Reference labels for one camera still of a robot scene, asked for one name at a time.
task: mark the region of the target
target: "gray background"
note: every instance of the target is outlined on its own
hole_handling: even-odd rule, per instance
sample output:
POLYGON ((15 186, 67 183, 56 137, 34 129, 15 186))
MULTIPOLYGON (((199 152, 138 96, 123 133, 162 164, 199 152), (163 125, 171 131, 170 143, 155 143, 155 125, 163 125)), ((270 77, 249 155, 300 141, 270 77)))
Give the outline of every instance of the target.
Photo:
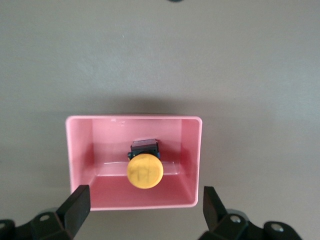
POLYGON ((320 1, 1 0, 0 219, 69 195, 69 115, 203 120, 193 208, 91 212, 77 240, 197 239, 202 188, 320 235, 320 1))

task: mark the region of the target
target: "pink box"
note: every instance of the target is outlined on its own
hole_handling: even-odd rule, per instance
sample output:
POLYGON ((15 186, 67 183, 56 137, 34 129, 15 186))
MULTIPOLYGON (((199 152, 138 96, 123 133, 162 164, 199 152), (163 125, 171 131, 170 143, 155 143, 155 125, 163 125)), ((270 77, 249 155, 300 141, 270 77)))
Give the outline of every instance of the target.
POLYGON ((197 116, 70 116, 71 192, 90 185, 91 210, 187 208, 198 202, 202 120, 197 116), (133 141, 157 139, 164 175, 150 189, 127 178, 133 141))

